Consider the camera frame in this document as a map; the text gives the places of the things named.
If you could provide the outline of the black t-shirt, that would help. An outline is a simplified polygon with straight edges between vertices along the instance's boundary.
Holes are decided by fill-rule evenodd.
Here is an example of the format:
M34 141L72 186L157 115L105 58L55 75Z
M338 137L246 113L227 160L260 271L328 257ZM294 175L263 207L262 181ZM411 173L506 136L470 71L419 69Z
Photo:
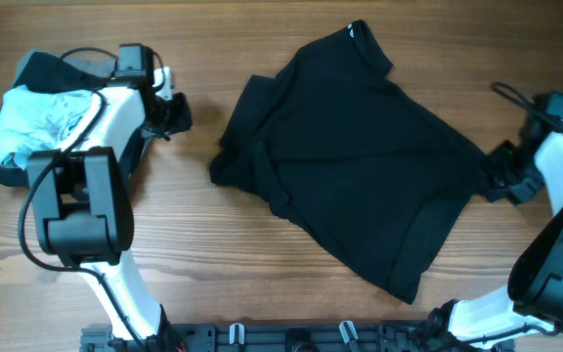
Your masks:
M361 20L247 81L209 174L254 194L405 303L470 199L483 152L411 99Z

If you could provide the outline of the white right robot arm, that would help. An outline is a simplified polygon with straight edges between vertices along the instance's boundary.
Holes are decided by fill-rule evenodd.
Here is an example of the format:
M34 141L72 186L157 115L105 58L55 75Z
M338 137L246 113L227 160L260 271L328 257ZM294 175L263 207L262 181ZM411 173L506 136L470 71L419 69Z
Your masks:
M516 261L506 286L433 311L428 350L490 350L531 333L563 334L563 133L544 138L534 163L547 188L551 221Z

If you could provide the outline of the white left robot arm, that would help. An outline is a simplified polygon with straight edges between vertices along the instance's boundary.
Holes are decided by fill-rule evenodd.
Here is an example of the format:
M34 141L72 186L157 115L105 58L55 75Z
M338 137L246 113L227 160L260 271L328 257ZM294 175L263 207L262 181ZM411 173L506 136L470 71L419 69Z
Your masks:
M33 153L18 236L23 254L50 271L77 273L111 321L116 351L182 351L162 305L150 294L130 251L134 217L118 160L128 137L157 113L180 112L176 132L192 120L171 70L118 70L90 101L75 128L50 150Z

